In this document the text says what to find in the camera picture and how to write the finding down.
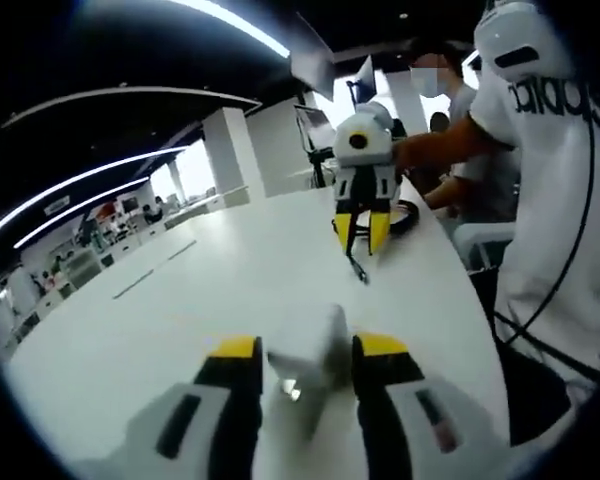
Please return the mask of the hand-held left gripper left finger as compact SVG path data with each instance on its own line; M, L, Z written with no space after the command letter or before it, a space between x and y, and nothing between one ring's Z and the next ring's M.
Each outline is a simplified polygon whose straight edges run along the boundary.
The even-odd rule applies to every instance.
M262 339L223 340L192 381L169 387L130 420L124 477L252 478L262 393Z

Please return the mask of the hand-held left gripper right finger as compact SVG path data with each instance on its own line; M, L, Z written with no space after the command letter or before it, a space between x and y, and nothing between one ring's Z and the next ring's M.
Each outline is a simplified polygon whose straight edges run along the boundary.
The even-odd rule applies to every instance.
M507 444L478 402L390 335L359 332L351 353L369 478L505 478Z

